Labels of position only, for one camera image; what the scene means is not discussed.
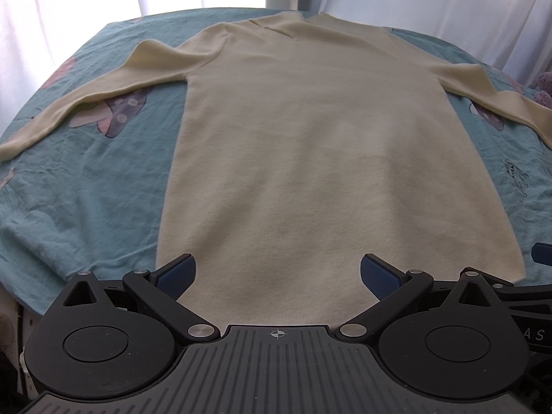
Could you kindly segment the cream knit sweater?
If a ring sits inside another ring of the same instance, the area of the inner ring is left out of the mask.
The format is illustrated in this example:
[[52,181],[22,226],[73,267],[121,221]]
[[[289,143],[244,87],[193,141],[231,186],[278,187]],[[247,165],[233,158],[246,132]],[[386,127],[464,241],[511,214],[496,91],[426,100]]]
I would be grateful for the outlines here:
[[145,40],[1,146],[19,155],[76,106],[185,81],[157,262],[188,252],[181,302],[225,328],[337,326],[371,300],[368,252],[437,278],[466,266],[520,280],[511,223],[450,93],[551,140],[551,112],[381,27],[282,12]]

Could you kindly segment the teal printed bed sheet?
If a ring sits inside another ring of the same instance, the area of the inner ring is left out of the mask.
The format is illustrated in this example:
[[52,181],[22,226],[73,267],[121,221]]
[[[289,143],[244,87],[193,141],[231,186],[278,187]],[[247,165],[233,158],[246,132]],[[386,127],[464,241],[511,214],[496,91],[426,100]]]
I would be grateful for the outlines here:
[[[67,77],[71,92],[122,66],[133,50],[118,53],[107,43],[79,57]],[[185,81],[173,81],[78,105],[36,144],[11,159],[1,157],[1,280],[7,290],[44,312],[81,270],[112,279],[161,265],[158,236],[186,93]],[[1,146],[63,96],[38,99]],[[455,93],[448,98],[455,111],[460,102],[477,104]],[[550,145],[527,125],[489,111],[527,131],[539,146]],[[528,171],[502,146],[505,131],[479,140],[468,125],[480,118],[456,115],[501,202],[501,184],[519,196]]]

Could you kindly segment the purple plush toy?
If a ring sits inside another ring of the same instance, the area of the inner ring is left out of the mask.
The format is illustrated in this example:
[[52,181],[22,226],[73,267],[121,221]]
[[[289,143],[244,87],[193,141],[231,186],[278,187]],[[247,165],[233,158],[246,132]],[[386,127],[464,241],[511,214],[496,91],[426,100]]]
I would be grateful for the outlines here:
[[535,83],[535,101],[546,107],[552,108],[552,72],[540,74]]

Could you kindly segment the white sheer curtain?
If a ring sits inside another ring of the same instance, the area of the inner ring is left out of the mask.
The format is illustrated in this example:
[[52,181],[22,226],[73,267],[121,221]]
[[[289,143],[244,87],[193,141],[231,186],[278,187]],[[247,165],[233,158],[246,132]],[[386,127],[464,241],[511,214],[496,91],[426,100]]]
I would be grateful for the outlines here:
[[1,124],[115,21],[184,9],[263,8],[428,34],[531,84],[551,67],[551,0],[1,0]]

